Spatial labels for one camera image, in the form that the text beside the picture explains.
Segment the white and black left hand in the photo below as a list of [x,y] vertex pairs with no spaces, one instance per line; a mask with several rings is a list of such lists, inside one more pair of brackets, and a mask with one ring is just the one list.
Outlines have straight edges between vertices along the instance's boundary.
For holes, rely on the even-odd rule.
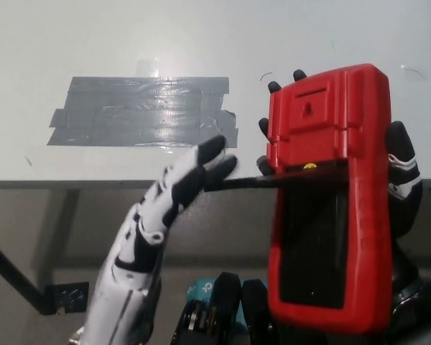
[[149,341],[170,229],[207,185],[234,171],[236,156],[220,156],[225,147],[221,134],[192,147],[129,209],[98,273],[79,344]]

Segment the black right hand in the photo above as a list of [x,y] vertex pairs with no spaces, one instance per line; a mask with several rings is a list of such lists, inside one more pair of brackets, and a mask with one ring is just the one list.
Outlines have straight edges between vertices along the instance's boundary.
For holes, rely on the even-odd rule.
[[385,134],[389,154],[388,200],[393,258],[392,292],[398,295],[419,277],[417,267],[401,250],[397,239],[413,226],[423,194],[417,156],[401,121],[393,121]]

